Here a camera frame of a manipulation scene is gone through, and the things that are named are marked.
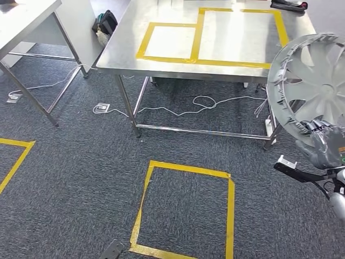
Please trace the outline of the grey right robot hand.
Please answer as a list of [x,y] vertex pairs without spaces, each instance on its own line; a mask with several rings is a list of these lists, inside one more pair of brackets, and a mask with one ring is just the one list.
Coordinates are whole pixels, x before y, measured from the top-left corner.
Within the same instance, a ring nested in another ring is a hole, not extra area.
[[344,165],[344,126],[332,125],[324,120],[303,121],[313,143],[307,145],[296,140],[298,148],[313,166],[329,169]]

